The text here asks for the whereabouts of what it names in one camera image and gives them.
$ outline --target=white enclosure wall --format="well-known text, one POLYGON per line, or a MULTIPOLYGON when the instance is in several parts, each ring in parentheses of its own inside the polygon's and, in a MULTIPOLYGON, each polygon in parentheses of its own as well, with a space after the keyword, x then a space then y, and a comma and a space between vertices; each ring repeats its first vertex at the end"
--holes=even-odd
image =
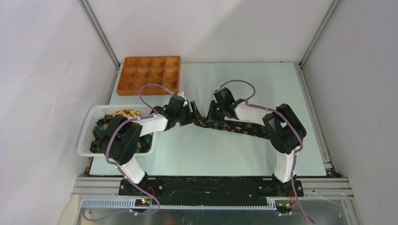
POLYGON ((332 0, 92 0, 118 60, 300 61, 332 0))
POLYGON ((345 0, 304 71, 366 225, 397 224, 398 2, 345 0))
POLYGON ((0 2, 0 223, 56 224, 115 68, 77 0, 0 2))

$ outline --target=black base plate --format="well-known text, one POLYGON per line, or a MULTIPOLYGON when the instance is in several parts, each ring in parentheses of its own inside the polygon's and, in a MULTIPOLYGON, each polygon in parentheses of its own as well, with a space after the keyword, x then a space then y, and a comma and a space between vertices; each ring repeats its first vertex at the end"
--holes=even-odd
MULTIPOLYGON (((301 182, 296 180, 294 184, 297 195, 303 196, 301 182)), ((289 197, 291 190, 291 186, 283 189, 278 181, 269 177, 150 176, 139 186, 149 193, 152 193, 152 187, 162 205, 189 206, 263 206, 267 205, 266 197, 289 197)), ((123 179, 119 195, 145 194, 123 179)))

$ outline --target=white table surface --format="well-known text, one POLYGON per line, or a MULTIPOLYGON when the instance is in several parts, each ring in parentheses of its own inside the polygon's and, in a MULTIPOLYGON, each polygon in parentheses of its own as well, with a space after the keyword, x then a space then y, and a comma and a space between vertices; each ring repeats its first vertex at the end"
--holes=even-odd
MULTIPOLYGON (((138 96, 119 96, 116 85, 111 105, 140 104, 138 96)), ((226 81, 242 79, 251 82, 256 95, 250 102, 277 107, 291 106, 307 130, 304 149, 298 154, 299 176, 325 176, 315 132, 293 63, 183 63, 180 91, 194 100, 203 116, 207 115, 213 92, 226 81)), ((235 99, 252 94, 244 83, 227 87, 235 99)), ((163 106, 168 96, 144 96, 151 105, 163 106)), ((232 132, 205 129, 193 124, 159 132, 155 148, 149 156, 137 157, 149 175, 170 176, 271 176, 276 166, 276 150, 268 140, 232 132)), ((90 175, 120 175, 105 157, 95 157, 90 175)))

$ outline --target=orange box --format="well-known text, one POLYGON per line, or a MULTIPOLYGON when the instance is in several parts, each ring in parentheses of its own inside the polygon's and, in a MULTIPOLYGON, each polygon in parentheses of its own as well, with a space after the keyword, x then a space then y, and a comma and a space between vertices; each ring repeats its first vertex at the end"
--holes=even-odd
MULTIPOLYGON (((147 83, 160 84, 173 93, 179 92, 181 57, 127 57, 124 60, 117 93, 121 96, 138 95, 139 89, 147 83)), ((164 89, 148 86, 142 95, 168 95, 164 89)))

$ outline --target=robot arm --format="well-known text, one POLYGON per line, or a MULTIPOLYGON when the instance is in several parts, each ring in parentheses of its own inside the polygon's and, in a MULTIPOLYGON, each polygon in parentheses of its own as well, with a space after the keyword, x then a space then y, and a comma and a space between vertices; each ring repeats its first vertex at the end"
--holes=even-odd
MULTIPOLYGON (((291 179, 294 152, 300 147, 292 130, 286 124, 282 126, 284 121, 272 111, 267 110, 267 107, 249 104, 244 99, 235 101, 227 88, 216 90, 214 96, 217 100, 214 107, 218 109, 219 114, 217 118, 248 120, 265 126, 273 147, 278 151, 274 176, 281 183, 288 182, 291 179)), ((276 110, 288 119, 301 139, 306 136, 306 130, 287 104, 280 105, 276 110)))
MULTIPOLYGON (((136 148, 139 137, 152 132, 166 131, 174 127, 177 122, 181 126, 192 123, 188 101, 182 94, 173 95, 168 105, 163 108, 157 107, 157 113, 149 116, 131 118, 131 122, 125 124, 111 143, 109 158, 118 164, 118 169, 122 170, 134 183, 138 184, 145 176, 145 171, 138 164, 132 151, 136 148)), ((107 154, 107 147, 112 135, 117 128, 128 118, 116 115, 109 123, 105 134, 99 140, 98 148, 103 154, 107 154)))
MULTIPOLYGON (((221 88, 214 93, 216 102, 212 101, 209 109, 213 119, 223 122, 224 118, 236 120, 249 120, 253 123, 264 125, 268 138, 273 147, 278 151, 276 169, 274 176, 281 182, 287 183, 291 179, 291 169, 294 151, 298 149, 299 142, 291 129, 282 126, 282 119, 266 107, 247 104, 245 100, 235 99, 227 88, 221 88)), ((134 118, 127 123, 119 132, 120 138, 115 139, 109 151, 109 157, 116 161, 119 169, 136 184, 138 184, 146 173, 141 169, 134 157, 134 151, 140 136, 146 134, 166 131, 174 127, 178 122, 181 126, 203 120, 194 102, 191 102, 192 112, 188 101, 183 95, 173 95, 168 105, 163 108, 157 107, 158 113, 150 116, 134 118)), ((294 126, 301 138, 306 136, 306 130, 287 104, 282 104, 276 110, 284 115, 294 126)), ((110 137, 116 128, 127 118, 121 115, 115 116, 106 129, 106 134, 100 139, 98 148, 106 154, 110 137)))

